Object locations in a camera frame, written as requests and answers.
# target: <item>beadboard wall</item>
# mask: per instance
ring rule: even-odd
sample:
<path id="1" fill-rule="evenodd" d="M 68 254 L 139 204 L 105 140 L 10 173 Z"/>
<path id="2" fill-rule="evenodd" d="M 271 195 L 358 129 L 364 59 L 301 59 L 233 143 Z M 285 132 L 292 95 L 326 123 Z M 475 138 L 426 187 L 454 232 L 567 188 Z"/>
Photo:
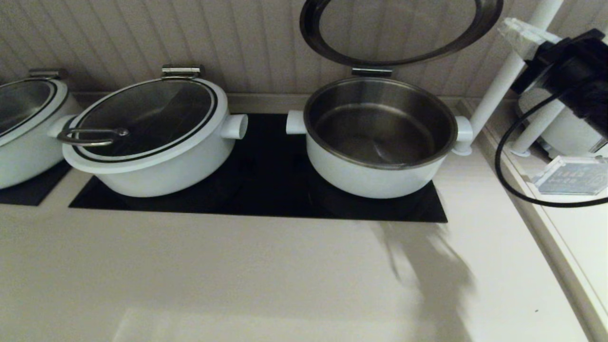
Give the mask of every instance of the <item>beadboard wall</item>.
<path id="1" fill-rule="evenodd" d="M 354 0 L 354 6 L 368 0 Z M 472 0 L 441 1 L 438 18 Z M 378 0 L 380 5 L 385 0 Z M 76 91 L 112 91 L 158 77 L 165 63 L 202 63 L 228 92 L 310 93 L 349 75 L 313 52 L 299 31 L 304 0 L 3 0 L 0 83 L 29 68 L 64 67 Z M 411 8 L 428 4 L 409 1 Z M 505 0 L 502 17 L 530 17 L 537 1 Z M 386 21 L 370 27 L 382 35 Z M 436 45 L 451 27 L 430 27 Z M 608 22 L 608 1 L 565 0 L 550 30 L 574 36 Z M 395 42 L 408 49 L 412 37 Z M 395 78 L 442 96 L 482 96 L 510 51 L 494 28 L 440 60 L 399 68 Z"/>

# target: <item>white pot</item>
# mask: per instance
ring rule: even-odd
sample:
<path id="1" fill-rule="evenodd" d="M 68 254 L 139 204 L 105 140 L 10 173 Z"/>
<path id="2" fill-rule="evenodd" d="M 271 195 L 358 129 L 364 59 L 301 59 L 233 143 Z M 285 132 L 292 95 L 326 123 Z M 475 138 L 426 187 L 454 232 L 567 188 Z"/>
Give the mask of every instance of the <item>white pot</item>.
<path id="1" fill-rule="evenodd" d="M 92 120 L 89 113 L 117 94 L 153 82 L 193 82 L 202 85 L 212 95 L 211 108 L 215 109 L 210 110 L 205 120 L 196 123 L 185 135 L 169 144 L 122 156 L 98 155 L 95 148 L 65 144 L 63 155 L 66 161 L 76 169 L 96 175 L 112 190 L 133 197 L 160 196 L 185 189 L 219 168 L 230 155 L 234 139 L 244 137 L 247 116 L 230 115 L 226 93 L 207 80 L 157 79 L 129 86 L 91 105 L 70 123 L 69 128 L 82 128 L 83 122 Z"/>
<path id="2" fill-rule="evenodd" d="M 287 134 L 306 134 L 306 151 L 311 164 L 319 175 L 341 190 L 368 198 L 395 198 L 411 194 L 424 187 L 435 176 L 448 151 L 456 141 L 470 141 L 472 139 L 471 124 L 465 117 L 452 116 L 453 120 L 446 120 L 446 122 L 449 125 L 453 125 L 454 129 L 450 134 L 453 134 L 454 138 L 447 137 L 445 139 L 446 145 L 437 148 L 438 151 L 434 155 L 407 164 L 373 164 L 357 160 L 334 148 L 330 143 L 323 140 L 319 134 L 316 134 L 316 132 L 312 132 L 311 134 L 311 130 L 315 128 L 309 117 L 311 115 L 310 112 L 316 110 L 316 105 L 321 103 L 321 106 L 327 107 L 328 102 L 337 99 L 345 101 L 344 103 L 340 103 L 339 106 L 356 106 L 356 103 L 352 104 L 349 102 L 357 101 L 356 99 L 359 96 L 362 98 L 367 97 L 368 94 L 364 94 L 366 91 L 368 93 L 375 92 L 374 89 L 368 87 L 370 82 L 380 84 L 382 89 L 387 92 L 391 91 L 387 85 L 389 87 L 396 85 L 402 88 L 407 86 L 407 91 L 415 91 L 417 96 L 423 96 L 429 101 L 423 108 L 428 109 L 431 105 L 437 106 L 441 115 L 445 115 L 448 119 L 451 115 L 451 112 L 449 112 L 449 109 L 445 105 L 422 89 L 393 80 L 361 77 L 337 81 L 315 92 L 306 104 L 305 110 L 308 112 L 289 112 L 286 132 Z M 358 91 L 353 96 L 344 92 L 336 95 L 336 89 L 353 84 L 359 84 Z M 328 93 L 331 93 L 331 95 L 324 97 L 324 94 Z M 378 94 L 380 97 L 384 96 L 384 98 L 388 95 Z M 334 110 L 333 105 L 329 105 L 328 111 L 332 110 Z M 431 115 L 433 111 L 429 110 L 425 114 Z M 357 115 L 353 114 L 353 120 L 356 119 Z"/>
<path id="3" fill-rule="evenodd" d="M 0 189 L 27 181 L 60 162 L 61 143 L 47 132 L 56 120 L 82 111 L 65 83 L 58 80 L 28 79 L 0 88 L 24 82 L 47 85 L 51 92 L 37 113 L 0 132 Z"/>

